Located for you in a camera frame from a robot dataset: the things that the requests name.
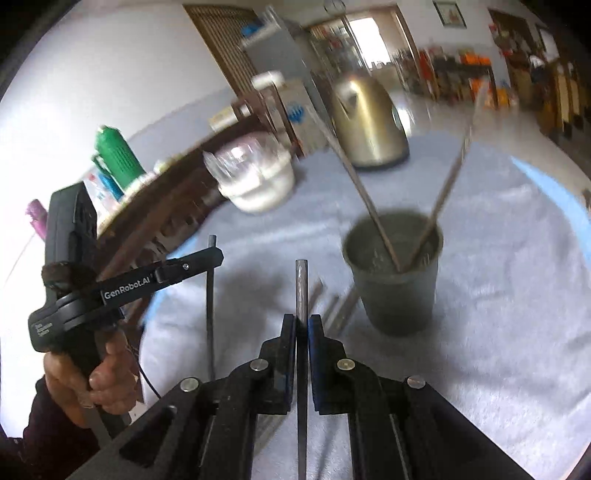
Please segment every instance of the metal stick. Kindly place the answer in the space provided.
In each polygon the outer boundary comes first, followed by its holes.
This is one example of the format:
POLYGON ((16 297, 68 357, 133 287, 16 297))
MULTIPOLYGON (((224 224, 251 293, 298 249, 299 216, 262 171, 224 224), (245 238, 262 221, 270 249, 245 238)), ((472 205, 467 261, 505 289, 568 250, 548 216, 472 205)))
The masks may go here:
POLYGON ((311 107, 307 107, 307 110, 308 110, 308 113, 310 114, 310 116, 312 117, 312 120, 314 120, 314 122, 316 123, 316 126, 318 127, 318 129, 326 137, 326 141, 329 143, 330 147, 335 151, 335 153, 337 154, 337 156, 340 158, 341 162, 343 163, 345 170, 349 174, 349 177, 351 177, 351 180, 353 181, 353 185, 355 185, 355 188, 357 189, 359 196, 363 200, 365 207, 367 208, 367 210, 369 212, 369 216, 374 221, 374 224, 375 224, 376 228, 378 229, 380 237, 382 237, 382 241, 384 242, 386 250, 388 251, 390 258, 392 259, 392 263, 396 267, 396 270, 400 271, 400 261, 398 260, 398 256, 396 255, 396 252, 394 251, 394 247, 392 246, 392 242, 388 238, 388 235, 386 234, 386 230, 384 230, 384 226, 382 225, 382 222, 380 222, 380 220, 379 220, 378 212, 375 209, 375 205, 374 205, 371 197, 369 196, 367 190, 365 190, 363 183, 361 183, 361 179, 359 178, 359 175, 357 175, 357 172, 355 171, 353 164, 347 158, 347 155, 343 151, 343 148, 340 146, 339 141, 329 131, 329 129, 324 124, 324 122, 320 119, 320 117, 318 116, 318 113, 316 113, 316 110, 314 110, 311 107))
POLYGON ((429 217, 429 220, 427 221, 423 233, 421 233, 421 236, 418 239, 417 246, 410 254, 408 263, 404 266, 402 272, 410 270, 415 260, 417 259, 419 253, 423 249, 425 242, 431 235, 431 232, 433 231, 433 228, 437 223, 437 217, 439 216, 439 213, 445 205, 445 202, 447 201, 449 194, 451 193, 452 188, 456 183, 457 177, 460 174, 460 170, 462 169, 464 160, 466 159, 466 156, 470 151, 470 145, 472 145, 472 132, 474 130, 474 121, 476 119, 476 114, 480 110, 482 104, 484 103, 484 98, 489 89, 489 82, 485 78, 482 78, 480 81, 482 82, 482 84, 480 86, 480 89, 478 90, 478 94, 476 95, 476 100, 474 102, 474 112, 472 114, 472 118, 470 119, 468 128, 466 129, 466 133, 464 134, 464 140, 462 142, 460 152, 456 157, 456 161, 452 165, 452 169, 449 171, 449 174, 447 175, 447 179, 443 184, 443 188, 437 196, 437 201, 433 206, 433 210, 431 210, 431 215, 429 217))
MULTIPOLYGON (((210 235, 207 246, 215 247, 217 237, 210 235)), ((206 277, 206 299, 205 299, 205 325, 207 329, 207 370, 209 372, 209 381, 216 379, 215 354, 213 351, 213 270, 207 271, 206 277)))
POLYGON ((308 437, 308 261, 295 262, 295 313, 297 316, 297 471, 306 480, 308 437))

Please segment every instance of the doorway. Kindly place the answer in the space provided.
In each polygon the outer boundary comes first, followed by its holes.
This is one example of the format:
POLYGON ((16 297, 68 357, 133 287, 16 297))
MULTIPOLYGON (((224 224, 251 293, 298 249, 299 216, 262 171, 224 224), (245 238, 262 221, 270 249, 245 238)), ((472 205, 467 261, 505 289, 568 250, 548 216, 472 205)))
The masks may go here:
POLYGON ((417 47, 398 5, 344 12, 306 28, 314 33, 335 22, 353 37, 360 60, 386 90, 428 92, 420 74, 417 47))

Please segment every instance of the finger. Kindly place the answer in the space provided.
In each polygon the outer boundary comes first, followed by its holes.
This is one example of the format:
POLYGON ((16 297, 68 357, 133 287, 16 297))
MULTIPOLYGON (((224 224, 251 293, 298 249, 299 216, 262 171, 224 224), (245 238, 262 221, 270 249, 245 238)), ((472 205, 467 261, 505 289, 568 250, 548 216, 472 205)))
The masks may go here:
POLYGON ((117 380, 130 371, 135 362, 129 350, 116 355, 107 355, 102 363, 90 374, 89 382, 93 390, 105 390, 117 383, 117 380))
POLYGON ((123 415, 124 413, 129 412, 129 410, 135 407, 136 401, 137 396, 135 393, 132 393, 125 397, 123 400, 119 400, 110 405, 103 405, 103 410, 113 415, 123 415))
POLYGON ((98 405, 110 405, 134 393, 136 384, 135 377, 131 372, 128 372, 127 376, 113 387, 107 388, 106 390, 92 390, 89 393, 90 399, 98 405))
POLYGON ((116 355, 127 350, 127 338, 123 330, 117 330, 111 338, 105 343, 105 349, 108 355, 116 355))
POLYGON ((57 380, 61 385, 78 392, 88 390, 86 380, 80 369, 65 353, 46 353, 43 357, 46 375, 57 380))

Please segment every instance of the white wall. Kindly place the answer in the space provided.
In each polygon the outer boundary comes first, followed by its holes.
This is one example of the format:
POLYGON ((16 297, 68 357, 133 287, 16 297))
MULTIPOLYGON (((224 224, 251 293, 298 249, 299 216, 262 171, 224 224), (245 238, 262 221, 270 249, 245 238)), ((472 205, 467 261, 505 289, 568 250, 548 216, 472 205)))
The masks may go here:
MULTIPOLYGON (((489 8, 500 10, 528 21, 532 36, 539 41, 536 24, 544 25, 527 7, 518 0, 457 0, 457 5, 466 21, 467 28, 446 28, 431 0, 345 0, 347 11, 355 11, 381 5, 398 4, 417 47, 442 44, 448 46, 470 46, 479 54, 491 58, 497 83, 509 82, 505 60, 492 40, 488 26, 492 23, 489 8)), ((328 17, 323 3, 304 0, 293 2, 278 0, 274 3, 277 11, 287 18, 307 25, 328 17)))
POLYGON ((195 100, 229 89, 180 4, 145 4, 70 17, 37 44, 0 102, 0 421, 9 435, 27 424, 34 382, 42 374, 27 317, 43 304, 43 243, 24 210, 89 167, 99 125, 125 137, 195 100))

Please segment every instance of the window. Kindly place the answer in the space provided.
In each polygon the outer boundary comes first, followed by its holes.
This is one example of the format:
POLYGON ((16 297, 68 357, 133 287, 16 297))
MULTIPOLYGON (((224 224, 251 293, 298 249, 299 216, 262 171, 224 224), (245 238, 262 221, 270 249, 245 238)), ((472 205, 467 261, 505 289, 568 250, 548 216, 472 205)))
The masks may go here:
POLYGON ((388 49, 373 18, 353 20, 350 24, 359 43, 359 48, 361 48, 361 54, 369 67, 372 63, 388 63, 390 61, 388 49))

